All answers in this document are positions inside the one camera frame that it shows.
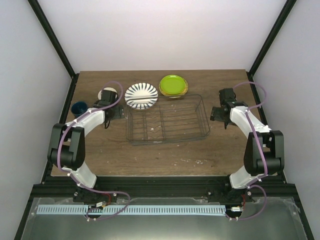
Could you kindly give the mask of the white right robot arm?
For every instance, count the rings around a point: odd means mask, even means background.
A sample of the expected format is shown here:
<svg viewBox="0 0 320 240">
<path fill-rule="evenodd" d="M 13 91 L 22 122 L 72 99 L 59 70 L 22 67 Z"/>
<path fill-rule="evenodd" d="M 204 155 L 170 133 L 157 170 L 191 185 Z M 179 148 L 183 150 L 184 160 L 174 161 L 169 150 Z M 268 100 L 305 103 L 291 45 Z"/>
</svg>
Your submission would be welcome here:
<svg viewBox="0 0 320 240">
<path fill-rule="evenodd" d="M 285 166 L 284 135 L 263 124 L 243 101 L 238 101 L 232 88 L 219 91 L 220 107 L 213 107 L 211 121 L 237 126 L 247 139 L 243 166 L 229 176 L 230 184 L 222 188 L 229 202 L 240 196 L 240 189 L 249 188 L 262 178 L 281 172 Z"/>
</svg>

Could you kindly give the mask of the white and teal bowl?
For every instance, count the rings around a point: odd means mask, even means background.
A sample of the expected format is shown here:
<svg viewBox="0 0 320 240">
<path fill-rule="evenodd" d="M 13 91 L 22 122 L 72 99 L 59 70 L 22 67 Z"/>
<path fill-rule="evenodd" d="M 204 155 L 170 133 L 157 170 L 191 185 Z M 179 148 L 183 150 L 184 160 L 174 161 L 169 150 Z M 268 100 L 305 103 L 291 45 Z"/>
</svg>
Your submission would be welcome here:
<svg viewBox="0 0 320 240">
<path fill-rule="evenodd" d="M 103 96 L 103 91 L 110 91 L 110 92 L 114 92 L 115 93 L 115 98 L 117 99 L 118 98 L 118 92 L 116 89 L 114 89 L 113 87 L 105 87 L 103 88 L 102 90 L 100 90 L 98 92 L 98 99 L 101 100 L 102 99 L 102 96 Z"/>
</svg>

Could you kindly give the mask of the white blue striped plate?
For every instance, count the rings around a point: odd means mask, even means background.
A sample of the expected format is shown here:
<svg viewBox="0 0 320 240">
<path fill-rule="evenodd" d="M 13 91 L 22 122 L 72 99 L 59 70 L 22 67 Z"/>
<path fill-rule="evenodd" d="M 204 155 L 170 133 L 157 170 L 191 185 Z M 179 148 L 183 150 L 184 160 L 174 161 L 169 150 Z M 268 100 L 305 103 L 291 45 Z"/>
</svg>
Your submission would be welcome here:
<svg viewBox="0 0 320 240">
<path fill-rule="evenodd" d="M 135 110 L 147 110 L 158 100 L 158 90 L 150 83 L 140 82 L 131 85 L 124 94 L 126 105 Z"/>
</svg>

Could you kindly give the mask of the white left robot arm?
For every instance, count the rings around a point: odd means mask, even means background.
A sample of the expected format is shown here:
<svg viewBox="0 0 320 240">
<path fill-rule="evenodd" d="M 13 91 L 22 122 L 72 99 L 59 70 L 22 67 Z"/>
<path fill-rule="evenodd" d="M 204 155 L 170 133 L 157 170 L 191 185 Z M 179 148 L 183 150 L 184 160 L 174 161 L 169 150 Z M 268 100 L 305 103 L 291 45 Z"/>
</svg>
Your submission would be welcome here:
<svg viewBox="0 0 320 240">
<path fill-rule="evenodd" d="M 102 189 L 85 162 L 86 136 L 98 126 L 108 128 L 115 119 L 119 99 L 107 106 L 89 108 L 68 123 L 53 126 L 47 158 L 85 188 L 89 201 L 97 202 Z M 155 96 L 147 93 L 125 97 L 126 139 L 134 146 L 190 142 L 210 134 L 204 101 L 199 94 Z"/>
</svg>

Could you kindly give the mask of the dark blue mug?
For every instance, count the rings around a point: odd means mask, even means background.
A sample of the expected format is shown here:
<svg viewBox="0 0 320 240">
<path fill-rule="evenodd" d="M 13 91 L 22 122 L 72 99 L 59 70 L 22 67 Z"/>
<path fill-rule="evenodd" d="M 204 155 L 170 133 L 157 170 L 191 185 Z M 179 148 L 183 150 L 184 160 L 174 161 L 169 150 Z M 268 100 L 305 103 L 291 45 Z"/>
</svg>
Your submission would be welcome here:
<svg viewBox="0 0 320 240">
<path fill-rule="evenodd" d="M 70 111 L 75 118 L 78 118 L 79 116 L 83 115 L 87 111 L 87 109 L 88 105 L 86 102 L 77 101 L 71 106 Z"/>
</svg>

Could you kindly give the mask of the black wire dish rack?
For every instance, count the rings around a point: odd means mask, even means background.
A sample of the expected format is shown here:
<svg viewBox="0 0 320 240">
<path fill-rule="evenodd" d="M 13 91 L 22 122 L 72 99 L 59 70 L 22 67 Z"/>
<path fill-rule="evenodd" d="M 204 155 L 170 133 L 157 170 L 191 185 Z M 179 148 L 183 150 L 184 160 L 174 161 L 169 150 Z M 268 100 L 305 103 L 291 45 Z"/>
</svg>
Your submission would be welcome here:
<svg viewBox="0 0 320 240">
<path fill-rule="evenodd" d="M 210 134 L 203 98 L 199 94 L 126 102 L 126 139 L 132 145 L 202 140 Z"/>
</svg>

